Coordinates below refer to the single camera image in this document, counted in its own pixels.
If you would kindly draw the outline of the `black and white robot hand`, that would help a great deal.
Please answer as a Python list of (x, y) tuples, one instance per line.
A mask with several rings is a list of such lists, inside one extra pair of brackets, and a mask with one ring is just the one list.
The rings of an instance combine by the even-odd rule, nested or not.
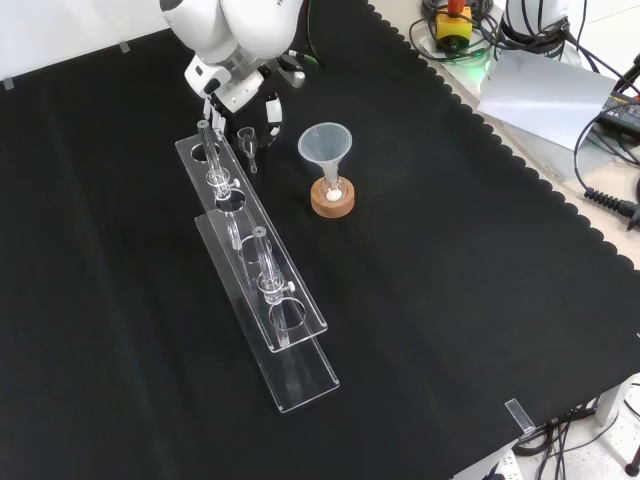
[(190, 88), (203, 100), (203, 118), (210, 128), (224, 133), (231, 117), (254, 100), (288, 52), (262, 59), (237, 47), (224, 59), (212, 52), (195, 50), (185, 70)]

